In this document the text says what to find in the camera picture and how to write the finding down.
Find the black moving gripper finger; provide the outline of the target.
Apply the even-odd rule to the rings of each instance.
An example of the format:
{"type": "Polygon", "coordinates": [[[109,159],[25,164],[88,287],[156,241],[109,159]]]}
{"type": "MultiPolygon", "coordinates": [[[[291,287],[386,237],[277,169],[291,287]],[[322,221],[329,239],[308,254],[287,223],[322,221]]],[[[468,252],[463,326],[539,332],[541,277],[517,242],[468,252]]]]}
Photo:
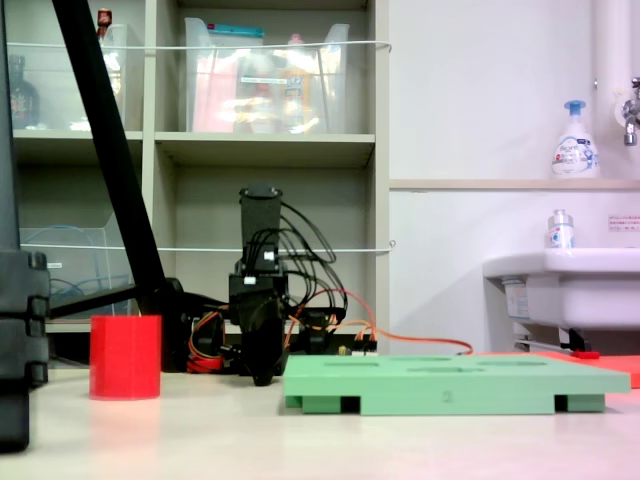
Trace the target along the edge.
{"type": "Polygon", "coordinates": [[[243,295],[238,303],[238,323],[242,332],[242,359],[255,386],[264,385],[260,330],[264,323],[263,301],[258,295],[243,295]]]}

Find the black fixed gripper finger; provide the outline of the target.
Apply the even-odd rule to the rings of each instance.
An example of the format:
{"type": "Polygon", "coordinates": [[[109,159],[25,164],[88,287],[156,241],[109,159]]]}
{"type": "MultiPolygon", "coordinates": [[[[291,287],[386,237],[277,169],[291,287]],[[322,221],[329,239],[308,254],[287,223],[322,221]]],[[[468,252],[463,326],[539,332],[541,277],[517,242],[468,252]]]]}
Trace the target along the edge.
{"type": "Polygon", "coordinates": [[[277,299],[270,300],[264,310],[260,330],[260,384],[270,385],[275,376],[281,376],[286,365],[284,350],[283,308],[277,299]]]}

